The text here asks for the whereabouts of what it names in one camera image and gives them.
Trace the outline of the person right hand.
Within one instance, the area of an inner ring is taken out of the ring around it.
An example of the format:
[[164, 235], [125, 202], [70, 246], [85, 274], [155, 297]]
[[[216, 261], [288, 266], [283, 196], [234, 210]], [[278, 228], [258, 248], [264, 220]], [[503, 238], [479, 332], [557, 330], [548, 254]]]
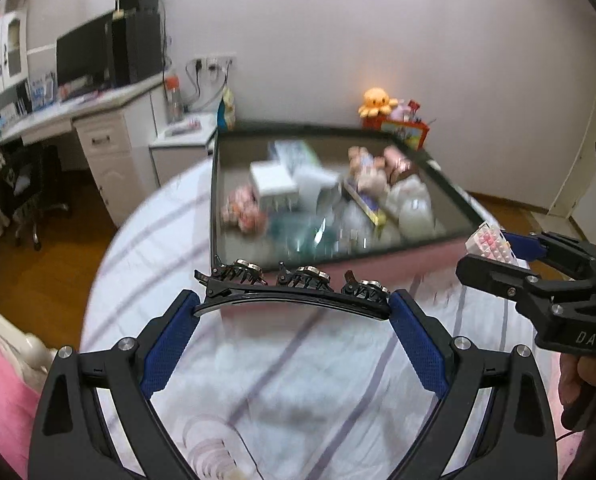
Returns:
[[571, 431], [582, 431], [596, 416], [596, 358], [560, 355], [558, 395], [563, 405], [560, 422]]

